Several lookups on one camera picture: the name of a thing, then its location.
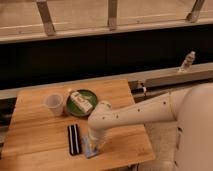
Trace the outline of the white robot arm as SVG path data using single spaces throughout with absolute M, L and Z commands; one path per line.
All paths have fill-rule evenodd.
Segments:
M 186 90 L 168 92 L 120 109 L 112 109 L 108 101 L 100 101 L 88 118 L 86 149 L 98 151 L 106 131 L 114 127 L 176 120 L 186 93 Z

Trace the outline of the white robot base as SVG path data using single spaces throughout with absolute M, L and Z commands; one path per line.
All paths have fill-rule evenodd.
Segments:
M 187 93 L 177 132 L 173 171 L 213 171 L 213 84 Z

